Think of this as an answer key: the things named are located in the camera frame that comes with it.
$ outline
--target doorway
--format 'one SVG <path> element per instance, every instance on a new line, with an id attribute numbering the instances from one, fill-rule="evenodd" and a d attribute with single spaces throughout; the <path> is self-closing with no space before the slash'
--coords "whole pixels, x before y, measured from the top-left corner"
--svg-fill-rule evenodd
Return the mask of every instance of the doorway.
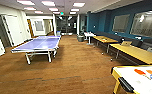
<path id="1" fill-rule="evenodd" d="M 77 16 L 56 16 L 57 31 L 62 35 L 77 34 Z"/>
<path id="2" fill-rule="evenodd" d="M 0 39 L 2 41 L 4 48 L 11 47 L 11 43 L 9 41 L 6 29 L 4 27 L 4 23 L 3 23 L 1 15 L 0 15 Z"/>

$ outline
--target table leg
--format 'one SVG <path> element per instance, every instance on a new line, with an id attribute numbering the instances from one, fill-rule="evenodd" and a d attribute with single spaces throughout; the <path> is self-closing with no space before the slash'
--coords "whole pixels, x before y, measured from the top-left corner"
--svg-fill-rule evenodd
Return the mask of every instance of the table leg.
<path id="1" fill-rule="evenodd" d="M 88 40 L 88 37 L 87 36 L 85 36 L 85 39 L 84 40 Z"/>
<path id="2" fill-rule="evenodd" d="M 116 59 L 118 58 L 118 56 L 119 56 L 119 50 L 117 51 L 117 54 L 116 54 Z"/>
<path id="3" fill-rule="evenodd" d="M 91 37 L 89 37 L 89 44 L 91 44 Z"/>
<path id="4" fill-rule="evenodd" d="M 109 45 L 110 45 L 110 44 L 108 43 L 108 47 L 107 47 L 107 51 L 106 51 L 107 53 L 109 53 Z"/>
<path id="5" fill-rule="evenodd" d="M 54 57 L 55 57 L 56 53 L 57 53 L 57 51 L 56 51 L 56 49 L 55 49 L 55 50 L 54 50 L 54 54 L 53 54 Z"/>
<path id="6" fill-rule="evenodd" d="M 49 62 L 51 63 L 50 51 L 48 51 Z"/>
<path id="7" fill-rule="evenodd" d="M 97 41 L 96 45 L 97 45 L 97 46 L 99 45 L 99 41 Z"/>
<path id="8" fill-rule="evenodd" d="M 28 64 L 30 65 L 30 59 L 29 59 L 29 57 L 28 57 L 28 53 L 26 53 L 26 59 L 27 59 L 27 62 L 28 62 Z"/>
<path id="9" fill-rule="evenodd" d="M 119 81 L 116 81 L 116 85 L 114 88 L 114 94 L 118 94 L 118 92 L 120 91 L 121 85 Z"/>

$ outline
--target wooden floor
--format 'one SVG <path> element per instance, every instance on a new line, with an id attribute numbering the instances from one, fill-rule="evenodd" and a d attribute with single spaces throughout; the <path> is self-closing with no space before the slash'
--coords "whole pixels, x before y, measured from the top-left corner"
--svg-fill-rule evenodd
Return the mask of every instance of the wooden floor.
<path id="1" fill-rule="evenodd" d="M 78 42 L 76 35 L 62 36 L 52 63 L 47 55 L 37 55 L 31 65 L 25 53 L 7 48 L 0 56 L 0 94 L 113 94 L 111 68 L 130 63 L 111 62 L 110 54 L 101 54 L 105 48 L 87 42 Z"/>

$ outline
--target window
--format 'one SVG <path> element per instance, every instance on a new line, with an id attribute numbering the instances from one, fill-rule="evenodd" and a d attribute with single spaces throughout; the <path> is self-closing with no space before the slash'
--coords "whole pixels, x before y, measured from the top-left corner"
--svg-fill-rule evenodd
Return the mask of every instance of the window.
<path id="1" fill-rule="evenodd" d="M 128 24 L 129 15 L 115 16 L 113 29 L 115 32 L 125 32 Z"/>
<path id="2" fill-rule="evenodd" d="M 152 11 L 137 13 L 134 16 L 130 34 L 152 37 Z"/>
<path id="3" fill-rule="evenodd" d="M 44 31 L 42 21 L 34 21 L 36 26 L 36 31 Z"/>

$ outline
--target wooden desk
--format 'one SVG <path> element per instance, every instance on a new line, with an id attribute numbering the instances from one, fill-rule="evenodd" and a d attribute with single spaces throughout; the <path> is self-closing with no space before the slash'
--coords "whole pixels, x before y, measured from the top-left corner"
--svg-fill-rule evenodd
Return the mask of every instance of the wooden desk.
<path id="1" fill-rule="evenodd" d="M 152 65 L 118 66 L 112 68 L 111 74 L 116 79 L 116 85 L 113 92 L 114 94 L 119 94 L 119 90 L 122 88 L 122 83 L 118 78 L 124 78 L 132 87 L 129 91 L 125 90 L 127 94 L 152 94 L 152 79 L 150 80 L 137 74 L 134 69 L 142 70 L 148 77 L 150 77 L 151 74 L 149 74 L 146 70 L 152 70 Z"/>
<path id="2" fill-rule="evenodd" d="M 114 40 L 114 39 L 111 39 L 111 38 L 108 38 L 108 37 L 105 37 L 105 36 L 93 36 L 93 38 L 98 40 L 97 41 L 97 46 L 99 44 L 99 41 L 102 42 L 102 43 L 107 43 L 108 44 L 107 53 L 109 52 L 109 44 L 118 42 L 117 40 Z"/>
<path id="3" fill-rule="evenodd" d="M 118 49 L 116 58 L 118 57 L 120 50 L 140 61 L 143 61 L 147 64 L 152 64 L 152 52 L 148 52 L 146 50 L 131 45 L 130 46 L 121 46 L 120 44 L 110 44 L 110 45 Z"/>

